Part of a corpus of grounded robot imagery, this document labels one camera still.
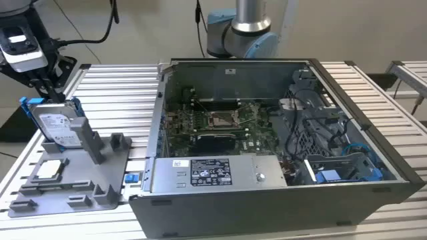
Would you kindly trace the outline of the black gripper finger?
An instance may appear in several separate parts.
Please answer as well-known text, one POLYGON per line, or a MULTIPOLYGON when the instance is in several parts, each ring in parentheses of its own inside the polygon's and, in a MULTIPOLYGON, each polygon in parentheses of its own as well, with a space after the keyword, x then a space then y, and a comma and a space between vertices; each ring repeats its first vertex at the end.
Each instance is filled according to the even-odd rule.
POLYGON ((40 97, 47 98, 53 103, 63 103, 65 101, 65 95, 56 91, 53 83, 48 78, 32 78, 29 82, 32 83, 40 97))

